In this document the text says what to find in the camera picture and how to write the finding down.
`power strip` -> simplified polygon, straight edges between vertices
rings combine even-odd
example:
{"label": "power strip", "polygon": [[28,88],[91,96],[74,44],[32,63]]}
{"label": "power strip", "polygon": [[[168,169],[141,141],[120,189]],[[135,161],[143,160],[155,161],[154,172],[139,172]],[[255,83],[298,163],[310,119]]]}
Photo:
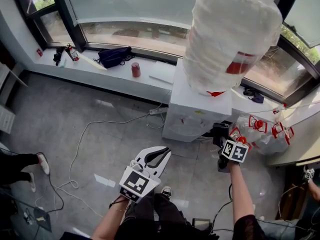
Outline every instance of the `power strip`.
{"label": "power strip", "polygon": [[150,109],[150,116],[154,116],[157,114],[167,113],[168,108],[167,107],[160,107],[156,109]]}

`person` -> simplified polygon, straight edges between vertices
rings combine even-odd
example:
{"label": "person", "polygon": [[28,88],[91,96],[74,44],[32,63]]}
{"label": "person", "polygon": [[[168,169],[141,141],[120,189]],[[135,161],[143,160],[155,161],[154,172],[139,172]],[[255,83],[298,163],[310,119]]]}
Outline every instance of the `person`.
{"label": "person", "polygon": [[[266,236],[254,215],[254,206],[244,181],[239,164],[229,161],[233,198],[233,239],[266,240]],[[129,200],[119,196],[94,231],[92,240],[130,239],[218,239],[191,226],[178,208],[170,202],[172,190],[165,186],[161,193],[153,191],[139,203],[129,204]],[[160,229],[154,221],[154,210],[159,215]],[[85,239],[65,232],[61,240]]]}
{"label": "person", "polygon": [[23,168],[39,164],[46,175],[50,168],[43,153],[8,155],[0,151],[0,185],[8,185],[18,181],[30,183],[32,192],[36,192],[35,176],[32,172],[23,172]]}
{"label": "person", "polygon": [[[320,188],[312,179],[307,181],[308,191],[313,199],[320,205]],[[260,221],[259,224],[268,239],[273,240],[302,240],[320,239],[319,217],[294,219],[290,221],[272,220]]]}

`black sleeve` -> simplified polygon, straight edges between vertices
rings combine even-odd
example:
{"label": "black sleeve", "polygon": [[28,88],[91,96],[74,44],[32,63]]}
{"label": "black sleeve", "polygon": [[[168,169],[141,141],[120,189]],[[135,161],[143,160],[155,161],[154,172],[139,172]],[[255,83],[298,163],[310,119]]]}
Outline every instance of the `black sleeve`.
{"label": "black sleeve", "polygon": [[247,215],[235,223],[232,240],[267,240],[267,238],[256,216]]}
{"label": "black sleeve", "polygon": [[86,238],[82,235],[78,234],[72,234],[69,232],[64,232],[60,240],[88,240],[89,238]]}

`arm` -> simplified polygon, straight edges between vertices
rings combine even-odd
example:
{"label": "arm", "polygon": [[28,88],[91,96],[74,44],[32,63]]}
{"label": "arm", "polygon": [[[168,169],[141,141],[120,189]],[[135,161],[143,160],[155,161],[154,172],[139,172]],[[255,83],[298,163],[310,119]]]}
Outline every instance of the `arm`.
{"label": "arm", "polygon": [[313,182],[313,180],[308,182],[308,188],[313,199],[320,202],[320,188]]}
{"label": "arm", "polygon": [[120,196],[116,199],[116,202],[119,203],[115,203],[110,207],[99,226],[95,229],[91,237],[92,240],[113,240],[115,238],[129,200]]}
{"label": "arm", "polygon": [[254,205],[241,173],[240,166],[232,161],[228,162],[232,183],[233,222],[247,215],[254,215]]}

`window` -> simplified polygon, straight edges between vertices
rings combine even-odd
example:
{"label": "window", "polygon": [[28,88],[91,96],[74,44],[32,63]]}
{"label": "window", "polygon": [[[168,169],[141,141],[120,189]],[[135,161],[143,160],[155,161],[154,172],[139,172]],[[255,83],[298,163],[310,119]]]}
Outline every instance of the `window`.
{"label": "window", "polygon": [[[175,63],[185,53],[196,0],[16,0],[43,49],[131,46],[137,56]],[[320,0],[274,0],[284,22],[242,81],[279,102],[299,101],[320,84]]]}

